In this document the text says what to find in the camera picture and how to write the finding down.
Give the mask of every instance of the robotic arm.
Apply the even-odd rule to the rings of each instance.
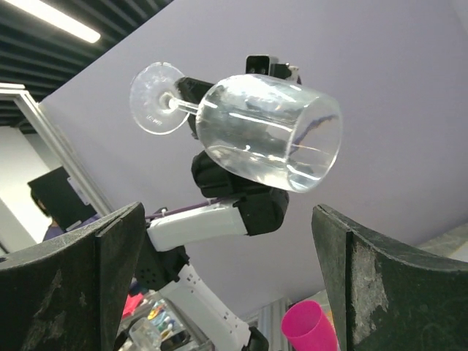
[[[282,68],[289,66],[272,59],[266,61],[265,57],[250,56],[246,71],[263,72],[261,65],[267,64],[265,74],[277,67],[280,78],[298,78],[297,69],[287,74]],[[196,103],[211,86],[192,78],[178,82],[184,99]],[[196,137],[194,116],[189,117],[189,125]],[[235,316],[198,276],[184,245],[217,236],[271,233],[282,225],[289,195],[233,175],[204,151],[194,158],[192,175],[203,196],[216,200],[188,211],[164,212],[155,218],[147,229],[135,276],[139,283],[158,290],[183,311],[218,350],[268,351],[266,338]]]

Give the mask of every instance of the wine glass stem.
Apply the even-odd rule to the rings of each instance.
[[[170,104],[174,104],[179,110],[191,113],[192,115],[197,115],[198,105],[185,100],[178,99],[177,97],[172,97]]]

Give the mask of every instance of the wine glass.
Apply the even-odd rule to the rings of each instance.
[[[224,169],[257,183],[308,192],[327,175],[341,144],[335,99],[266,75],[220,80],[199,105],[176,87],[184,75],[168,63],[145,68],[132,82],[132,116],[145,131],[166,135],[190,114],[207,155]]]

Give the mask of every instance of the wine glass base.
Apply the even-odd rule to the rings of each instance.
[[[167,62],[146,67],[132,81],[130,110],[138,126],[155,135],[166,135],[178,129],[189,117],[171,99],[180,99],[176,83],[184,74]]]

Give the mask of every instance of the red object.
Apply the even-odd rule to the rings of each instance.
[[[335,330],[315,301],[302,301],[283,317],[281,330],[297,351],[337,351]]]
[[[143,300],[143,295],[138,294],[135,296],[127,296],[127,301],[125,301],[124,313],[122,314],[122,319],[128,317],[133,313],[134,310],[138,307],[140,302]]]

